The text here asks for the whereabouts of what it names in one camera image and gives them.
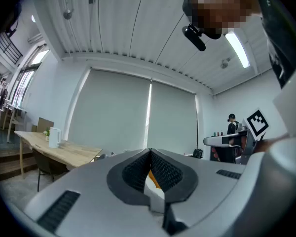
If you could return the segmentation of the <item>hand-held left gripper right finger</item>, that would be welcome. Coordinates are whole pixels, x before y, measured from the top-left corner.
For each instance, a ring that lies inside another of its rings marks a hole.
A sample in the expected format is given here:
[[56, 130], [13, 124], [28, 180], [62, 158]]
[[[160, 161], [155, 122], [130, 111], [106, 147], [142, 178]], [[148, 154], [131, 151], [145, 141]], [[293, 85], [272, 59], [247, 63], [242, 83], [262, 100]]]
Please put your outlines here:
[[152, 149], [151, 171], [165, 195], [162, 227], [187, 229], [205, 219], [234, 188], [245, 166]]

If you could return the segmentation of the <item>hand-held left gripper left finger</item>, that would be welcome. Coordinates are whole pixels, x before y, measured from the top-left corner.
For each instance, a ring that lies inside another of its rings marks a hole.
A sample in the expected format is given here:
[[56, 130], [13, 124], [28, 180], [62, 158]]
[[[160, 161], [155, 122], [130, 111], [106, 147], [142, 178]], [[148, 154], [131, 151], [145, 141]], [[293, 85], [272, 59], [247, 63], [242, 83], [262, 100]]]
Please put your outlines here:
[[40, 235], [169, 237], [144, 194], [150, 151], [136, 150], [77, 167], [25, 207]]

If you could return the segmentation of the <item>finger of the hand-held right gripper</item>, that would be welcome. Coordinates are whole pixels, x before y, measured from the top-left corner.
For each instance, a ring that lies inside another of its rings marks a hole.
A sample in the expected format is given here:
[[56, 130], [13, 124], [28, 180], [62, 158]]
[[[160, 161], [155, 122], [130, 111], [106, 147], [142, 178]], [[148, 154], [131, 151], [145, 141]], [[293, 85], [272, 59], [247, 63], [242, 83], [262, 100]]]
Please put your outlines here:
[[241, 146], [242, 137], [247, 136], [247, 131], [240, 131], [235, 134], [206, 137], [203, 139], [203, 144], [206, 146]]

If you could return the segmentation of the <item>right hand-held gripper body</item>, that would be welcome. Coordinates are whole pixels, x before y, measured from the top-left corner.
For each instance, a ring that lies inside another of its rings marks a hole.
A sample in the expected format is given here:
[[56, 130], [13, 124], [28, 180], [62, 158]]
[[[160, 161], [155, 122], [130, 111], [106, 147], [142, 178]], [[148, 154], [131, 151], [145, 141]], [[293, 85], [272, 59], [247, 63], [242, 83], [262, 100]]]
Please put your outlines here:
[[253, 114], [238, 124], [237, 136], [234, 137], [234, 146], [238, 153], [235, 157], [236, 164], [247, 164], [258, 141], [262, 140], [268, 128], [269, 124], [260, 109], [256, 109]]

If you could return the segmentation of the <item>long wooden table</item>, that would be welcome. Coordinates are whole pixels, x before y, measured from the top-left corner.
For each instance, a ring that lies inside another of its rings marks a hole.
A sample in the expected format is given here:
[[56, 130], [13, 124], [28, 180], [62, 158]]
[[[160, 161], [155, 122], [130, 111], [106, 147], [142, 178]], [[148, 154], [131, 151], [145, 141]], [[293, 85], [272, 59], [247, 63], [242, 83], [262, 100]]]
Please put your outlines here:
[[80, 167], [84, 164], [90, 163], [102, 151], [98, 148], [88, 148], [68, 141], [61, 142], [58, 148], [51, 148], [49, 147], [49, 143], [45, 140], [45, 136], [42, 133], [15, 131], [14, 134], [20, 138], [19, 161], [22, 176], [24, 175], [24, 144], [53, 160], [70, 165], [72, 167]]

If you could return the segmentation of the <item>grey roller blind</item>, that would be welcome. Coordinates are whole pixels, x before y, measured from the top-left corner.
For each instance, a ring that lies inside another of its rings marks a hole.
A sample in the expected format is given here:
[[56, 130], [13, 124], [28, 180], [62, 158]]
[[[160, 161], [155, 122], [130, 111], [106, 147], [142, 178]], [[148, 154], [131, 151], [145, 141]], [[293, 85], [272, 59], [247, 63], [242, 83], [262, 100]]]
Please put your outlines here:
[[181, 155], [193, 153], [197, 148], [194, 94], [152, 83], [147, 146]]
[[68, 141], [108, 153], [142, 149], [150, 81], [92, 70], [77, 99]]

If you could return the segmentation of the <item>dark chair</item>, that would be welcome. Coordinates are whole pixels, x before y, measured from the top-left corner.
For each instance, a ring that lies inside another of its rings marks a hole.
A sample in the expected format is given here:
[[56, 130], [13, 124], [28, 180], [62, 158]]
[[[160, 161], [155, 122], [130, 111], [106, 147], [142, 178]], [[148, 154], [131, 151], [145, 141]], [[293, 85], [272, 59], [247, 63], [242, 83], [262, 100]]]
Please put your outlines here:
[[41, 176], [49, 176], [52, 182], [54, 182], [57, 177], [69, 172], [65, 164], [53, 160], [35, 149], [32, 149], [32, 152], [38, 168], [37, 192], [40, 189]]

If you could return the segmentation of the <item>white electric kettle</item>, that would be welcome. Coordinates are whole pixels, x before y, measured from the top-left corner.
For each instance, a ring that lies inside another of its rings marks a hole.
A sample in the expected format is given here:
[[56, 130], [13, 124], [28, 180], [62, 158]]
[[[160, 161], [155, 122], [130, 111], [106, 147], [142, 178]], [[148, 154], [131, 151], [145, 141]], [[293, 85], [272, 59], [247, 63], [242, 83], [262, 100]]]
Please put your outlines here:
[[49, 147], [58, 148], [61, 143], [61, 130], [55, 127], [50, 128], [49, 133]]

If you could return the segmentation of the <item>long ceiling light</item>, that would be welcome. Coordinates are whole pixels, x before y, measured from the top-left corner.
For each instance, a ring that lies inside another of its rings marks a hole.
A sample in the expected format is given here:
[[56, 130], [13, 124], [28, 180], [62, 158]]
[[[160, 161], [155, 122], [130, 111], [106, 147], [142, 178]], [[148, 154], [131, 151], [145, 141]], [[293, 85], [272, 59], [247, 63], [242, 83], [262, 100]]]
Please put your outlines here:
[[227, 39], [227, 41], [229, 42], [229, 44], [231, 45], [231, 47], [235, 51], [235, 53], [236, 53], [237, 57], [239, 58], [243, 68], [244, 69], [248, 68], [250, 66], [250, 62], [248, 60], [246, 52], [245, 52], [239, 38], [234, 33], [234, 31], [228, 32], [225, 35], [225, 38]]

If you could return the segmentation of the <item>brown cardboard sheet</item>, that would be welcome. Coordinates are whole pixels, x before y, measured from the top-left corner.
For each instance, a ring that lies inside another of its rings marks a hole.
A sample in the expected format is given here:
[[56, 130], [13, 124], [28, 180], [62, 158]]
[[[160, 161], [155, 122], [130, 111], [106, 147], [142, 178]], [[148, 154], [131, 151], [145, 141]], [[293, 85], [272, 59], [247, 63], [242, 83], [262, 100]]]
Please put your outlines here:
[[54, 122], [39, 118], [37, 125], [32, 125], [31, 132], [43, 133], [44, 131], [49, 131], [53, 126]]

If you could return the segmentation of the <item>dark wooden steps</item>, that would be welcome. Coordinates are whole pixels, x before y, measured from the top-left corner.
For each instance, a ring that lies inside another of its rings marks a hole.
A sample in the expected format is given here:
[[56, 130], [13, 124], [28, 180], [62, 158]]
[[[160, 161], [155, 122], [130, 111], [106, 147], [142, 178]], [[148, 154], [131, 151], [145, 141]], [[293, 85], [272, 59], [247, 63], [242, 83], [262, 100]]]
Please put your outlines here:
[[[33, 152], [29, 146], [23, 146], [23, 172], [37, 169]], [[19, 147], [0, 148], [0, 181], [21, 175]]]

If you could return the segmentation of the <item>person's black shirt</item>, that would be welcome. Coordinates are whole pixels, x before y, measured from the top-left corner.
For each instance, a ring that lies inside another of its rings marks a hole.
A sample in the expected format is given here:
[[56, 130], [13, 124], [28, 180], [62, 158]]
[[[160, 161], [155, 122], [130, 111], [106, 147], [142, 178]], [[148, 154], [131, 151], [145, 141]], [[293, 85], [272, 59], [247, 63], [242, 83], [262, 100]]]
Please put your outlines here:
[[296, 70], [296, 0], [258, 0], [271, 67], [280, 87]]

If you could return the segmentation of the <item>light wooden chair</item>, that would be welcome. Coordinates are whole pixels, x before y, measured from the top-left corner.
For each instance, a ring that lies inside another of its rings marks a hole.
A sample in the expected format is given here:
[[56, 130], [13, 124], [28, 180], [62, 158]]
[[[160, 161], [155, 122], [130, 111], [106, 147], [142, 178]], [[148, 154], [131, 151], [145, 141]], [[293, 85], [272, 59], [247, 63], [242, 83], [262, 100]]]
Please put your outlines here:
[[10, 134], [12, 131], [12, 125], [16, 126], [25, 126], [25, 116], [27, 111], [20, 108], [19, 106], [14, 106], [12, 104], [7, 104], [8, 109], [12, 110], [11, 116], [10, 116], [10, 122], [8, 126], [8, 132], [7, 132], [7, 142], [10, 142]]

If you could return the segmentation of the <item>tall glass window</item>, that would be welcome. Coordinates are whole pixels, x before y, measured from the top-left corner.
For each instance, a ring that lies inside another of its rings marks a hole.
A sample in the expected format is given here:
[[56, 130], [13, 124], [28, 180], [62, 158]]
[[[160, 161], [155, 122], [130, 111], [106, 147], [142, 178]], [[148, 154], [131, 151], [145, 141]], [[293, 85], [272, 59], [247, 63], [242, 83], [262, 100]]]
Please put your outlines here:
[[25, 92], [36, 72], [40, 66], [43, 58], [49, 52], [47, 44], [39, 44], [33, 47], [33, 49], [27, 54], [24, 63], [17, 69], [13, 87], [9, 96], [9, 100], [13, 106], [22, 106], [22, 101], [25, 96]]

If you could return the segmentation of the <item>black metal railing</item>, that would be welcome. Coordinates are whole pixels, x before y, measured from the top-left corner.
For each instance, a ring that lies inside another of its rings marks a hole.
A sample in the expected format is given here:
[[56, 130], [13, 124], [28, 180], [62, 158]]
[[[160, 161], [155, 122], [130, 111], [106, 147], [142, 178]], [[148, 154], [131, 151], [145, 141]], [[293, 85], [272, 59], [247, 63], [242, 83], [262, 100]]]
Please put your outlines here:
[[0, 49], [14, 65], [16, 65], [23, 56], [6, 33], [0, 33]]

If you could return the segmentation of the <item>wall air vent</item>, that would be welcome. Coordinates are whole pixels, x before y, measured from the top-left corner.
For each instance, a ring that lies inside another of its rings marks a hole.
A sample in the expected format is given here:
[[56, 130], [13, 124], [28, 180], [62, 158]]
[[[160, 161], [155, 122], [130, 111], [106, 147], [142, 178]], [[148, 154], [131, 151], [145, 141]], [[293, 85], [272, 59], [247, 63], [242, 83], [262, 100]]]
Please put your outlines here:
[[34, 44], [34, 43], [40, 42], [42, 40], [43, 40], [43, 36], [42, 36], [41, 33], [39, 33], [39, 34], [37, 34], [37, 35], [35, 35], [35, 36], [31, 37], [31, 38], [28, 38], [27, 42], [29, 44]]

